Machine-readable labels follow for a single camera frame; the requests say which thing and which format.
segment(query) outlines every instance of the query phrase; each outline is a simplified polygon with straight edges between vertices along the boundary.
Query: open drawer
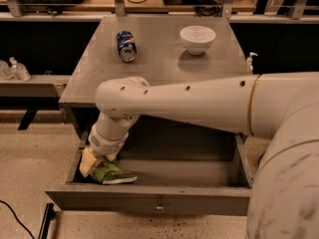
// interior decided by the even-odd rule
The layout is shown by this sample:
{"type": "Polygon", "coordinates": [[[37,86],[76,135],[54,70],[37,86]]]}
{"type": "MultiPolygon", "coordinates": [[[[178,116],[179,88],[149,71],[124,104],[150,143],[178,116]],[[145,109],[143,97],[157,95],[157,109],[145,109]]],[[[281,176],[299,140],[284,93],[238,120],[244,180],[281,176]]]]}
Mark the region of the open drawer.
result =
{"type": "Polygon", "coordinates": [[[239,135],[166,119],[140,118],[119,154],[132,184],[99,185],[79,172],[46,193],[62,210],[246,215],[251,173],[239,135]]]}

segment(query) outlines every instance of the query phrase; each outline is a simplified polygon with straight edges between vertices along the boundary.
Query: concrete floor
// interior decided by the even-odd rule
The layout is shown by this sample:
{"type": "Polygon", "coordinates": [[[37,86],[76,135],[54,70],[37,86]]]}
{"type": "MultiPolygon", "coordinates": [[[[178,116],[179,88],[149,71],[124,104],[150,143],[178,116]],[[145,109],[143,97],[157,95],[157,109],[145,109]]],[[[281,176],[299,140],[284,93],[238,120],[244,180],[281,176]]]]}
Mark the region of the concrete floor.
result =
{"type": "MultiPolygon", "coordinates": [[[[38,113],[26,130],[18,130],[20,114],[0,114],[0,200],[6,201],[18,218],[38,237],[48,185],[63,184],[79,139],[70,123],[57,114],[38,113]]],[[[256,163],[268,142],[249,138],[245,144],[250,162],[256,163]]],[[[245,217],[132,215],[117,212],[61,211],[54,206],[48,238],[205,238],[245,237],[245,217]]],[[[0,204],[0,238],[31,238],[0,204]]]]}

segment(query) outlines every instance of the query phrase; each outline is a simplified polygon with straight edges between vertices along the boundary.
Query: soda can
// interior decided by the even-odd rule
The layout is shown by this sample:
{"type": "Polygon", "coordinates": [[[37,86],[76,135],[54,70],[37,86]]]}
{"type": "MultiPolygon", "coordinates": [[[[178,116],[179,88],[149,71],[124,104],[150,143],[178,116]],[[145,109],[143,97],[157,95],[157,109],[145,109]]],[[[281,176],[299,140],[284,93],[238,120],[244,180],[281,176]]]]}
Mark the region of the soda can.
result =
{"type": "Polygon", "coordinates": [[[137,55],[137,47],[133,35],[129,31],[121,31],[117,35],[119,56],[124,62],[132,61],[137,55]]]}

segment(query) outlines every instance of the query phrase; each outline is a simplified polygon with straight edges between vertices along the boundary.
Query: white bottle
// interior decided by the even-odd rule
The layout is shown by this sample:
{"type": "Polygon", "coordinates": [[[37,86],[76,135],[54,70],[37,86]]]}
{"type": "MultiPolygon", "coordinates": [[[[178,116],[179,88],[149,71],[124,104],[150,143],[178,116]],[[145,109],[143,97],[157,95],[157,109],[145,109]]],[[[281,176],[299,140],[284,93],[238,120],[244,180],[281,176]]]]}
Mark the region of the white bottle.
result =
{"type": "Polygon", "coordinates": [[[7,62],[0,60],[0,79],[10,79],[13,77],[7,62]]]}
{"type": "Polygon", "coordinates": [[[20,81],[30,80],[31,76],[29,75],[28,70],[26,69],[26,67],[23,64],[18,63],[14,59],[14,57],[11,57],[9,60],[10,60],[10,63],[12,64],[11,71],[12,71],[15,79],[20,80],[20,81]]]}

